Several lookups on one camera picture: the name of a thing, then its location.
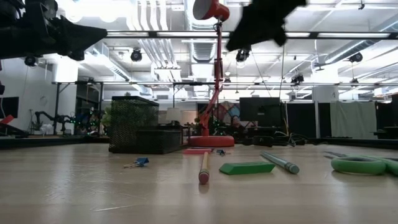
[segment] blue binder clip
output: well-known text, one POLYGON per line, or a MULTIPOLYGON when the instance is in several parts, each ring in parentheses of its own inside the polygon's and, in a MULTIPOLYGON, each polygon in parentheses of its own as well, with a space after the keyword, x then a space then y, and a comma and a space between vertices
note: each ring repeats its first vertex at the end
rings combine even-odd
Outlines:
POLYGON ((220 156, 224 156, 224 155, 225 155, 225 152, 224 152, 224 150, 222 150, 222 149, 219 149, 219 150, 217 150, 216 152, 217 152, 217 154, 219 154, 220 156))
POLYGON ((125 165, 124 168, 132 168, 132 167, 144 167, 146 163, 148 163, 148 157, 138 157, 133 164, 125 165))
POLYGON ((143 167, 148 162, 149 162, 148 157, 138 157, 136 159, 136 164, 139 167, 143 167))

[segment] mesh wire cage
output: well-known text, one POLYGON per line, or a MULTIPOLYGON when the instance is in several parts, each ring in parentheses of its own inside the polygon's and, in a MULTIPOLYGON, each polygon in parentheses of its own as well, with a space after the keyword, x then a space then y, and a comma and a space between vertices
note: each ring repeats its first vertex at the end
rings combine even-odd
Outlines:
POLYGON ((111 114, 109 152, 145 153, 138 146, 137 132, 156 130, 159 104, 139 96, 114 96, 111 114))

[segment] lamp base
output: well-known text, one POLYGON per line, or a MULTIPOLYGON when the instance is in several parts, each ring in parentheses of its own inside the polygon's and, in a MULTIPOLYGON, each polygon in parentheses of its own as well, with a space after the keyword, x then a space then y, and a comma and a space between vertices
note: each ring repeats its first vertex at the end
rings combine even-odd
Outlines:
POLYGON ((193 147, 233 147, 232 136, 192 136, 189 144, 193 147))

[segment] black monitor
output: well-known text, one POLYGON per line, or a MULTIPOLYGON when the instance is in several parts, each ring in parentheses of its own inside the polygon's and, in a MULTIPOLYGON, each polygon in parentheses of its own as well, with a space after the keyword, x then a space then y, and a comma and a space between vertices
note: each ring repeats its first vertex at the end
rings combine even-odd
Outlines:
MULTIPOLYGON (((12 115, 14 118, 18 118, 19 97, 4 97, 0 103, 6 117, 12 115)), ((0 119, 4 118, 0 110, 0 119)))
POLYGON ((282 127, 282 110, 277 97, 241 97, 241 121, 258 121, 260 127, 282 127))

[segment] green foam block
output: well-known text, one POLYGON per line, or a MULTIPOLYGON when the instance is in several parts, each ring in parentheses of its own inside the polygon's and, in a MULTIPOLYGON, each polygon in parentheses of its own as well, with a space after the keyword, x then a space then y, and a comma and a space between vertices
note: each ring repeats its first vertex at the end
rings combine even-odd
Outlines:
POLYGON ((258 174, 271 172, 275 164, 269 162, 240 162, 225 163, 220 167, 220 172, 228 175, 258 174))

